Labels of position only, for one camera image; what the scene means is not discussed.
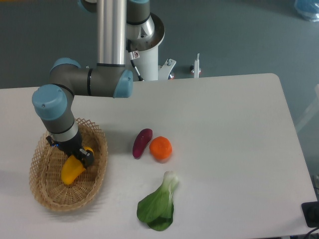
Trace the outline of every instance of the black cable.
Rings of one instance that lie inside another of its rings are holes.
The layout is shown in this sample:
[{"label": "black cable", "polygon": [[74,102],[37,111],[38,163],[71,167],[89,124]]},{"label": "black cable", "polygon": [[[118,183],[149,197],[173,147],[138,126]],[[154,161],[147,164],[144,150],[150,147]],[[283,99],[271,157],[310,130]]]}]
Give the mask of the black cable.
[{"label": "black cable", "polygon": [[310,235],[311,233],[313,233],[314,231],[317,231],[318,229],[319,229],[319,227],[317,227],[317,228],[315,228],[315,229],[312,229],[310,232],[308,232],[308,233],[305,235],[304,239],[308,239],[308,238],[309,238],[309,235]]}]

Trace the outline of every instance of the metal bracket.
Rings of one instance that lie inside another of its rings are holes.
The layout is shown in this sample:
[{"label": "metal bracket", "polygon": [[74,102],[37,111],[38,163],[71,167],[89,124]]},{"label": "metal bracket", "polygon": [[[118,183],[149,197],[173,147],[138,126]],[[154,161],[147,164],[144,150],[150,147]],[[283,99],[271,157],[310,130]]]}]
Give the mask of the metal bracket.
[{"label": "metal bracket", "polygon": [[168,80],[176,61],[168,58],[162,67],[159,66],[159,81]]}]

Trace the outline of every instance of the purple sweet potato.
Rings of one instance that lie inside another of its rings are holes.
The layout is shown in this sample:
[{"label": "purple sweet potato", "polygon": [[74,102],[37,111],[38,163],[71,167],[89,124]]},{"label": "purple sweet potato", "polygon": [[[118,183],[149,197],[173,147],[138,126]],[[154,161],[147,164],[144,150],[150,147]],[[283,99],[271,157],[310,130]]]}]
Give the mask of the purple sweet potato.
[{"label": "purple sweet potato", "polygon": [[150,128],[143,129],[136,137],[133,145],[133,157],[139,159],[144,152],[147,144],[153,137],[153,131]]}]

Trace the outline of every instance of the white vegetable stem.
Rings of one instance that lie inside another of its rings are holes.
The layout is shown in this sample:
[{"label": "white vegetable stem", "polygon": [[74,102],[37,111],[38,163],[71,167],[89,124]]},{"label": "white vegetable stem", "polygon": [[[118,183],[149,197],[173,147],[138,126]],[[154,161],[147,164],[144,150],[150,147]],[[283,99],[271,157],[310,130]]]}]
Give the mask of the white vegetable stem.
[{"label": "white vegetable stem", "polygon": [[178,177],[176,172],[174,171],[165,172],[161,188],[163,190],[168,189],[169,193],[172,194],[177,185],[178,185]]}]

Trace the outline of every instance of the silver metal tube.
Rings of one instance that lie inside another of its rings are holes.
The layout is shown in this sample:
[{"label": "silver metal tube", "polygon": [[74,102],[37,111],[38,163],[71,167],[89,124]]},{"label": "silver metal tube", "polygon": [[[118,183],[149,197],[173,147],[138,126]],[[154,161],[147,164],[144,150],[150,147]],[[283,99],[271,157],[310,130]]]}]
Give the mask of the silver metal tube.
[{"label": "silver metal tube", "polygon": [[125,64],[127,0],[98,0],[98,63]]}]

